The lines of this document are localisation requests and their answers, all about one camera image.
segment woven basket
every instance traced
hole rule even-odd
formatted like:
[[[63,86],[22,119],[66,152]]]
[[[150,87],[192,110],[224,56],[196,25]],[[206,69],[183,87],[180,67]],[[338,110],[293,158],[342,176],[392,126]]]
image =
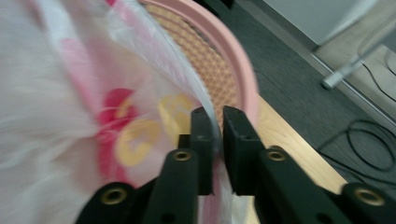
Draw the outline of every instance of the woven basket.
[[[257,84],[248,56],[224,24],[192,0],[140,0],[173,37],[207,87],[222,127],[222,108],[258,117]]]

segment wooden table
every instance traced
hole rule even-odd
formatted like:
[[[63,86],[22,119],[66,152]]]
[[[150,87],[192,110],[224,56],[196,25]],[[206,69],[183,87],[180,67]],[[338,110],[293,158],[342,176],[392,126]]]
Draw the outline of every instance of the wooden table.
[[[314,182],[334,193],[339,193],[346,183],[305,140],[280,117],[275,110],[260,97],[260,117],[256,128],[266,147],[283,147],[314,180]],[[246,224],[258,224],[253,208],[253,197],[249,198]]]

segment translucent plastic bag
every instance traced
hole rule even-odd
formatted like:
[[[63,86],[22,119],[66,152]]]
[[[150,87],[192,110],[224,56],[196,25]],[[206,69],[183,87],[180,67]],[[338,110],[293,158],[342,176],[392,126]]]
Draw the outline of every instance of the translucent plastic bag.
[[[10,207],[1,203],[9,212],[1,223],[70,223],[106,182],[147,183],[178,135],[189,133],[190,112],[200,105],[212,119],[219,152],[219,127],[202,81],[136,1],[26,0],[2,7],[4,17],[20,15],[3,25],[24,45],[15,41],[2,54],[15,57],[1,64],[7,69],[0,92],[13,99],[0,102],[7,108],[0,114],[0,188],[7,195],[0,197],[10,201]],[[216,167],[226,182],[223,165]],[[20,200],[10,196],[16,192]],[[217,197],[201,202],[210,223],[219,213],[229,216],[227,197]]]

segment pink rim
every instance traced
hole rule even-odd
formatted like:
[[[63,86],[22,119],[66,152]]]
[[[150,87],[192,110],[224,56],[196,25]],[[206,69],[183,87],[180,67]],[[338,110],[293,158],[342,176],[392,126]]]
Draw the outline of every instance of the pink rim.
[[[237,95],[240,99],[238,99],[238,103],[250,122],[256,124],[259,116],[256,78],[247,54],[231,31],[217,17],[191,0],[139,1],[176,13],[210,39],[227,64],[233,65],[231,70],[239,84]]]

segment gray carpet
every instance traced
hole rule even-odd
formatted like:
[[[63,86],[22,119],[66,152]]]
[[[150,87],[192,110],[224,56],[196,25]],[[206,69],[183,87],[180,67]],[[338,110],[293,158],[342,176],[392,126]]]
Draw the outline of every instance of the gray carpet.
[[[229,10],[218,0],[207,0],[220,19],[241,42],[256,72],[261,97],[268,102],[312,147],[317,148],[344,130],[355,119],[372,120],[339,90],[326,91],[319,85],[323,76],[296,52],[279,40],[237,4]],[[373,137],[353,133],[352,140],[368,161],[378,166],[390,163],[389,154]],[[361,162],[347,144],[345,136],[329,144],[324,152],[366,173],[389,181],[396,172],[382,174]],[[361,181],[336,168],[349,182]],[[386,189],[388,185],[363,178],[371,185]]]

